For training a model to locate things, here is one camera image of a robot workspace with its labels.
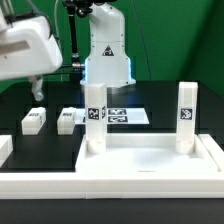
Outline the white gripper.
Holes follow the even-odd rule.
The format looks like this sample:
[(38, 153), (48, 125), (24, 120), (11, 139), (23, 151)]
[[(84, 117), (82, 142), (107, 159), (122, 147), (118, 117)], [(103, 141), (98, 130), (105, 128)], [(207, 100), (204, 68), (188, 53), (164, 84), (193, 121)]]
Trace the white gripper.
[(43, 75), (62, 65), (62, 55), (44, 16), (12, 23), (0, 32), (0, 80), (29, 77), (31, 92), (42, 101)]

